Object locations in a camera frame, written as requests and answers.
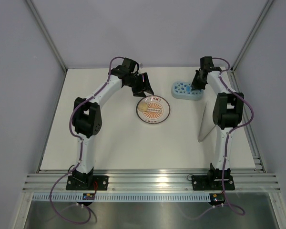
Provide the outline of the light blue lunch box lid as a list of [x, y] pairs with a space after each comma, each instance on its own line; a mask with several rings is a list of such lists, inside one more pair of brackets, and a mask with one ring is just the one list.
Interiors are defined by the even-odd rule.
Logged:
[[184, 95], [184, 96], [201, 96], [203, 95], [203, 89], [195, 90], [191, 83], [177, 81], [172, 85], [172, 95]]

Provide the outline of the metal food tongs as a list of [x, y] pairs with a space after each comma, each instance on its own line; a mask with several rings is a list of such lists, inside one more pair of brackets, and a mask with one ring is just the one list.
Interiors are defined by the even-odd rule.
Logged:
[[197, 138], [199, 143], [202, 142], [215, 128], [215, 124], [213, 122], [213, 109], [214, 106], [210, 102], [205, 104]]

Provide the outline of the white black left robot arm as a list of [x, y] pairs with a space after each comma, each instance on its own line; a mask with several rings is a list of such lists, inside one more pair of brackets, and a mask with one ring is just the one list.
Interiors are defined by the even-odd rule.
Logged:
[[69, 173], [67, 190], [88, 190], [96, 188], [93, 169], [95, 137], [102, 127], [101, 108], [124, 86], [132, 90], [133, 96], [145, 97], [154, 94], [147, 73], [140, 73], [138, 62], [122, 58], [122, 64], [110, 67], [106, 81], [86, 98], [76, 98], [69, 121], [69, 130], [78, 139], [79, 160]]

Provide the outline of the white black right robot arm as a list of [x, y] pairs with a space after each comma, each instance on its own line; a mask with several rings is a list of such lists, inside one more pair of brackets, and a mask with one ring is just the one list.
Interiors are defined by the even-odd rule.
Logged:
[[206, 175], [191, 176], [194, 191], [221, 190], [224, 185], [227, 185], [228, 190], [235, 189], [230, 169], [230, 152], [233, 131], [242, 122], [244, 95], [229, 88], [222, 77], [224, 70], [216, 67], [213, 60], [211, 56], [200, 58], [200, 69], [192, 81], [194, 89], [205, 89], [206, 85], [210, 85], [216, 94], [212, 114], [216, 127], [214, 159]]

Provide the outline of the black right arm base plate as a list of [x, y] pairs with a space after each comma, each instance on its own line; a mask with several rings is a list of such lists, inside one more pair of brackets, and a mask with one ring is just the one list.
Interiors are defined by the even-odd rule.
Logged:
[[192, 183], [194, 191], [235, 190], [235, 184], [232, 176], [224, 177], [223, 183], [222, 176], [216, 176], [214, 178], [211, 178], [207, 175], [188, 174], [186, 179]]

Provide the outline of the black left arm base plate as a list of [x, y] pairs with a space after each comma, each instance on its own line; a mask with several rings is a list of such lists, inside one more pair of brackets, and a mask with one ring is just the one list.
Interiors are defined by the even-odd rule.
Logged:
[[91, 181], [80, 181], [73, 176], [68, 176], [66, 190], [82, 191], [82, 190], [97, 190], [106, 191], [108, 188], [109, 176], [92, 176]]

